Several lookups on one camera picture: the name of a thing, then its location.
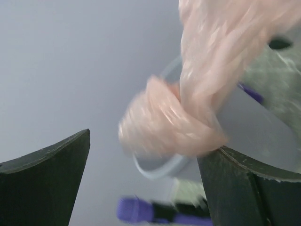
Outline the pink plastic trash bag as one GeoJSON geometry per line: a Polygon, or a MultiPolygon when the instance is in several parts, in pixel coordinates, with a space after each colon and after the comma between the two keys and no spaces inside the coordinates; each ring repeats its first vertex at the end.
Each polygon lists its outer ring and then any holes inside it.
{"type": "Polygon", "coordinates": [[[301,22],[298,0],[181,0],[182,72],[156,76],[119,123],[124,151],[202,156],[227,143],[216,114],[245,68],[278,34],[301,22]]]}

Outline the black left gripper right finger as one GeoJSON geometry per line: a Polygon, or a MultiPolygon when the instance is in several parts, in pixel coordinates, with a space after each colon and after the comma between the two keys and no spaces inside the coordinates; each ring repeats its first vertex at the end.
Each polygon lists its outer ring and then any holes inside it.
{"type": "Polygon", "coordinates": [[[222,147],[198,158],[215,226],[300,226],[301,175],[222,147]]]}

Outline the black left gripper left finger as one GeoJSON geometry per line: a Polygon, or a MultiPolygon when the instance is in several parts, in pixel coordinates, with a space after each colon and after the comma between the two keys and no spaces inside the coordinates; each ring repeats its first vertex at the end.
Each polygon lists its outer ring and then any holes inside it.
{"type": "Polygon", "coordinates": [[[2,226],[67,226],[90,149],[90,130],[0,164],[2,226]]]}

